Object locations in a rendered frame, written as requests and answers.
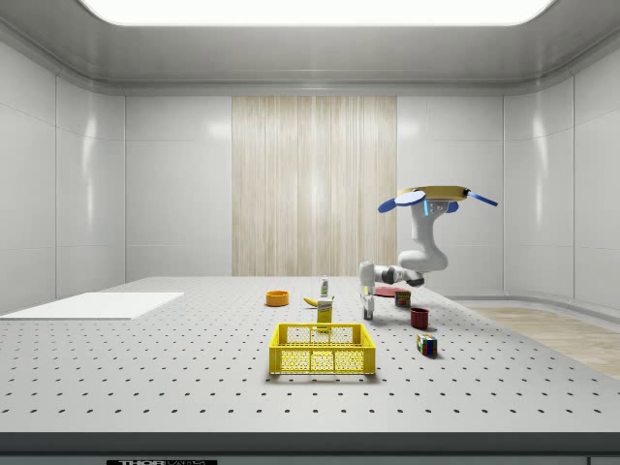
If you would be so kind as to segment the drone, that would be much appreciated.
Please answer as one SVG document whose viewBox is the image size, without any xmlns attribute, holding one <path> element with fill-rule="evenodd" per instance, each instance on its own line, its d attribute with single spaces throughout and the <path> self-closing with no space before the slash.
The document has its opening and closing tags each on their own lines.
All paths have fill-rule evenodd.
<svg viewBox="0 0 620 465">
<path fill-rule="evenodd" d="M 398 192 L 394 199 L 383 202 L 379 207 L 380 213 L 393 210 L 397 206 L 413 206 L 422 202 L 424 212 L 428 215 L 431 212 L 432 201 L 448 202 L 447 213 L 452 213 L 458 209 L 458 203 L 471 197 L 481 202 L 497 206 L 496 201 L 485 198 L 462 186 L 421 186 L 408 188 Z"/>
</svg>

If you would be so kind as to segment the yellow basket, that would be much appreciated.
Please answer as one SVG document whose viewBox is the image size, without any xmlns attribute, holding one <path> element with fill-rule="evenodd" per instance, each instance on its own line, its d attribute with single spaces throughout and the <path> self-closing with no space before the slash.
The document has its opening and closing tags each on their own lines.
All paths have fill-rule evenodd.
<svg viewBox="0 0 620 465">
<path fill-rule="evenodd" d="M 271 374 L 374 374 L 376 346 L 362 324 L 278 324 Z"/>
</svg>

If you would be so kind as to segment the white board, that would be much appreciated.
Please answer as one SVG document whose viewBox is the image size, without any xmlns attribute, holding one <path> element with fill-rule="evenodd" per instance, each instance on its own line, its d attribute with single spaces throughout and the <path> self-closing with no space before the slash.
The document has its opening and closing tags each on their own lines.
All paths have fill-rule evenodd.
<svg viewBox="0 0 620 465">
<path fill-rule="evenodd" d="M 183 293 L 85 293 L 0 316 L 0 320 L 133 320 Z"/>
</svg>

